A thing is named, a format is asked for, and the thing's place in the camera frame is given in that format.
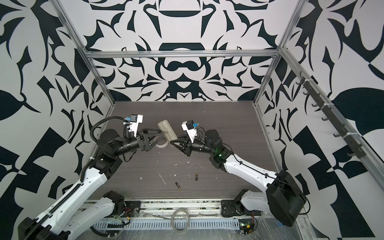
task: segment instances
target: dark wooden tabletop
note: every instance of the dark wooden tabletop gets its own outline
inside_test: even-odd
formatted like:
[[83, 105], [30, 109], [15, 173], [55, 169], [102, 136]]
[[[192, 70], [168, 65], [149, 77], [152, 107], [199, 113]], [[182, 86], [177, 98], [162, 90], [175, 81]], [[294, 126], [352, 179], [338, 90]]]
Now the dark wooden tabletop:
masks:
[[[250, 101], [239, 102], [117, 102], [113, 116], [142, 114], [142, 128], [158, 128], [168, 120], [176, 135], [183, 134], [181, 123], [193, 120], [205, 130], [216, 129], [223, 142], [241, 158], [268, 170], [275, 170], [272, 157]], [[122, 121], [110, 120], [107, 128], [122, 136]], [[238, 176], [216, 169], [209, 155], [192, 152], [187, 157], [176, 148], [154, 147], [138, 151], [123, 162], [116, 173], [91, 198], [101, 198], [113, 190], [127, 198], [213, 198], [235, 197], [242, 189], [259, 191]]]

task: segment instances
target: robotic arm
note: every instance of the robotic arm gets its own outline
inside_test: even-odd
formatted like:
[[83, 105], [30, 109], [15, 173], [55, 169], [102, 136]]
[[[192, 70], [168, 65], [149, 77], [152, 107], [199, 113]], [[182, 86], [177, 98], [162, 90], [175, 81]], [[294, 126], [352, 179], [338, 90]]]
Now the robotic arm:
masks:
[[[99, 140], [96, 139], [94, 130], [111, 119], [124, 121], [124, 136], [120, 137], [114, 129], [107, 129], [101, 133]], [[137, 149], [149, 151], [163, 137], [159, 129], [143, 129], [137, 133], [140, 122], [142, 115], [131, 115], [130, 118], [112, 116], [96, 123], [91, 128], [90, 135], [100, 154], [96, 153], [91, 157], [82, 169], [80, 179], [51, 207], [35, 219], [26, 218], [19, 224], [19, 239], [73, 240], [101, 218], [109, 215], [120, 216], [123, 213], [124, 197], [113, 191], [106, 193], [100, 201], [79, 215], [73, 217], [73, 214], [116, 172], [122, 163], [120, 155], [135, 153]]]
[[268, 171], [240, 158], [230, 146], [223, 144], [216, 130], [206, 131], [204, 138], [195, 138], [197, 126], [192, 120], [184, 122], [182, 127], [187, 134], [175, 140], [169, 139], [170, 143], [187, 156], [190, 156], [192, 151], [209, 154], [209, 160], [214, 167], [241, 177], [265, 194], [265, 197], [260, 198], [252, 191], [241, 191], [235, 198], [238, 215], [250, 214], [253, 210], [266, 211], [272, 213], [284, 225], [291, 227], [306, 202], [305, 195], [292, 176], [284, 170], [280, 173]]

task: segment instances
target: white scrap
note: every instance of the white scrap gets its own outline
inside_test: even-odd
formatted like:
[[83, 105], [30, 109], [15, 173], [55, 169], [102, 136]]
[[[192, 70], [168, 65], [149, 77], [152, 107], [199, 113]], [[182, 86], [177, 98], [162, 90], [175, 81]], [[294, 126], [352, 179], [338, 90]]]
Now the white scrap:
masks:
[[158, 173], [158, 175], [161, 177], [161, 180], [163, 180], [163, 183], [164, 183], [164, 186], [165, 186], [165, 185], [166, 185], [166, 183], [165, 183], [165, 181], [164, 181], [163, 177], [160, 175], [160, 173]]

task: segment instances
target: abstract pattern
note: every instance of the abstract pattern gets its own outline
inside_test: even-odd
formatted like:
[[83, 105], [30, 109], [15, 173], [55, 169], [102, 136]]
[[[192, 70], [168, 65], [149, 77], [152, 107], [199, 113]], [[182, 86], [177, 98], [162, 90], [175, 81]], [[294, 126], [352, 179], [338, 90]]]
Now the abstract pattern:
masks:
[[279, 164], [311, 204], [317, 237], [382, 239], [384, 192], [297, 82], [281, 59], [258, 105]]
[[2, 239], [78, 179], [110, 104], [47, 0], [0, 4]]
[[116, 101], [253, 100], [271, 57], [108, 58], [94, 63]]
[[63, 0], [62, 4], [88, 50], [236, 50], [276, 49], [297, 1]]
[[287, 47], [384, 159], [384, 16], [380, 0], [310, 0]]

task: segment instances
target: wall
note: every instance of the wall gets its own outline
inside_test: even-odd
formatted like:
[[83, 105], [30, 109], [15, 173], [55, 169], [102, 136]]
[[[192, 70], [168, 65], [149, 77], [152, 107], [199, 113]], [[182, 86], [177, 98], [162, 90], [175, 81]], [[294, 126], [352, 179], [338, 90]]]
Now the wall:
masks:
[[[297, 0], [65, 0], [92, 51], [276, 49]], [[125, 58], [95, 64], [117, 101], [253, 100], [266, 57]]]
[[46, 0], [0, 3], [1, 239], [77, 181], [110, 107]]
[[[288, 50], [381, 158], [382, 1], [310, 0]], [[259, 102], [283, 169], [308, 197], [319, 239], [383, 239], [384, 192], [279, 62]]]

